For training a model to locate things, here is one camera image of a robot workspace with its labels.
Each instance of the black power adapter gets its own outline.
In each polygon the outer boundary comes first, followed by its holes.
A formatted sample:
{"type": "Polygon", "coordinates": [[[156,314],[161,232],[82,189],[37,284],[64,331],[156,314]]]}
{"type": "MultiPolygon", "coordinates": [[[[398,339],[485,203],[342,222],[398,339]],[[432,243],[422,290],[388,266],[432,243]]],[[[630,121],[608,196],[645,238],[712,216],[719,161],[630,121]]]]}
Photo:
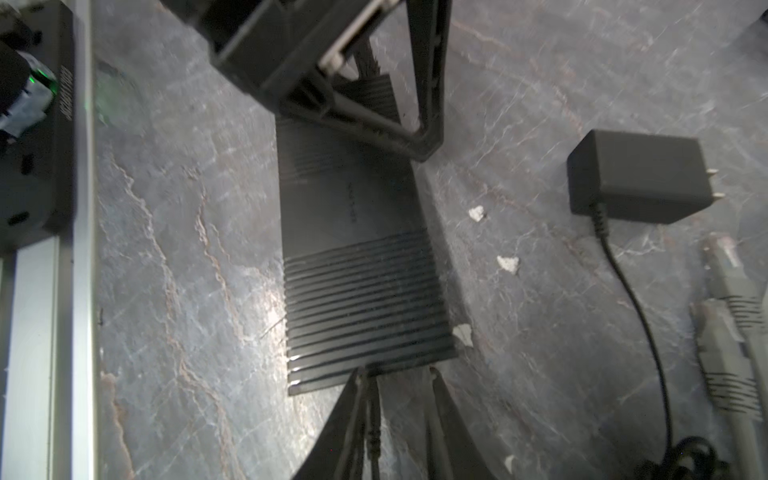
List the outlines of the black power adapter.
{"type": "Polygon", "coordinates": [[[729,465],[700,437],[673,443],[672,410],[667,380],[654,334],[627,277],[608,243],[608,218],[646,223],[673,223],[709,207],[722,194],[713,194],[710,175],[695,138],[593,130],[568,156],[571,212],[592,217],[594,232],[611,268],[629,296],[645,332],[659,375],[667,434],[664,458],[645,462],[641,480],[724,480],[729,465]]]}
{"type": "Polygon", "coordinates": [[[713,194],[696,138],[593,130],[568,156],[571,212],[673,223],[709,207],[713,194]]]}

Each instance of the power adapter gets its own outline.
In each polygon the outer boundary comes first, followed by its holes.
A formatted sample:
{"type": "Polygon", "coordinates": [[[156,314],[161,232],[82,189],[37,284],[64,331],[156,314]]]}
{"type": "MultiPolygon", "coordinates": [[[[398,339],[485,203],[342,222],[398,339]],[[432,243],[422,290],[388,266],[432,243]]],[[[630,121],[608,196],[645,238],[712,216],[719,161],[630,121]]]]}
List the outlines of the power adapter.
{"type": "Polygon", "coordinates": [[[696,138],[593,130],[568,156],[571,212],[673,223],[709,207],[709,177],[696,138]]]}

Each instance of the white debris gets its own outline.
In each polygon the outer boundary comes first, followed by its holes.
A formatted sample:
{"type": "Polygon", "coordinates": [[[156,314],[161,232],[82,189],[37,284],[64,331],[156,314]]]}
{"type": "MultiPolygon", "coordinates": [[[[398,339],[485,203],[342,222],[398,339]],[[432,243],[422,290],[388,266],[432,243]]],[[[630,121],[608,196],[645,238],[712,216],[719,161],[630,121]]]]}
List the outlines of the white debris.
{"type": "Polygon", "coordinates": [[[501,268],[511,272],[512,275],[515,275],[520,268],[520,259],[517,257],[496,257],[496,261],[501,268]]]}
{"type": "Polygon", "coordinates": [[[515,462],[515,456],[510,455],[509,457],[504,459],[504,467],[507,468],[507,472],[512,473],[512,463],[515,462]]]}
{"type": "Polygon", "coordinates": [[[483,208],[482,205],[478,205],[475,208],[470,208],[469,212],[469,218],[473,219],[475,222],[479,222],[480,220],[485,218],[485,208],[483,208]]]}
{"type": "Polygon", "coordinates": [[[461,340],[465,346],[475,346],[472,343],[472,326],[468,323],[453,327],[453,336],[461,340]]]}

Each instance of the cable strain relief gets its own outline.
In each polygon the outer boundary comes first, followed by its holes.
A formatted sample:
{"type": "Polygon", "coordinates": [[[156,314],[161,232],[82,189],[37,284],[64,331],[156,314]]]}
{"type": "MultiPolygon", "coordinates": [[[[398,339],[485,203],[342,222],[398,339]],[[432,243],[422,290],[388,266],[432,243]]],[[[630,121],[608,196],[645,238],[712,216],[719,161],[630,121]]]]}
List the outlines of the cable strain relief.
{"type": "Polygon", "coordinates": [[[597,202],[592,204],[592,224],[594,225],[594,234],[598,238],[608,238],[608,211],[605,204],[597,202]]]}

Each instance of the marble surface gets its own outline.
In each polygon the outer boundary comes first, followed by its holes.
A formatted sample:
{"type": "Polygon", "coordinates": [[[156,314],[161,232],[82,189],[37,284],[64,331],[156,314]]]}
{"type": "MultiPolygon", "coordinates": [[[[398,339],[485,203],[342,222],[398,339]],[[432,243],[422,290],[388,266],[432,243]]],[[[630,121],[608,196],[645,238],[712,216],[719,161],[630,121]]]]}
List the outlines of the marble surface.
{"type": "MultiPolygon", "coordinates": [[[[624,478],[663,450],[641,327],[568,210],[565,158],[594,127],[694,135],[720,169],[726,200],[668,227],[613,222],[611,242],[660,344],[676,439],[733,458],[688,304],[713,230],[766,282],[765,8],[454,1],[445,144],[416,176],[452,322],[472,325],[474,347],[439,368],[499,478],[624,478]]],[[[273,117],[159,2],[95,2],[94,19],[103,476],[288,479],[339,387],[286,396],[273,117]]],[[[373,44],[412,124],[407,39],[401,8],[373,44]]],[[[383,478],[426,477],[418,374],[382,380],[383,478]]]]}

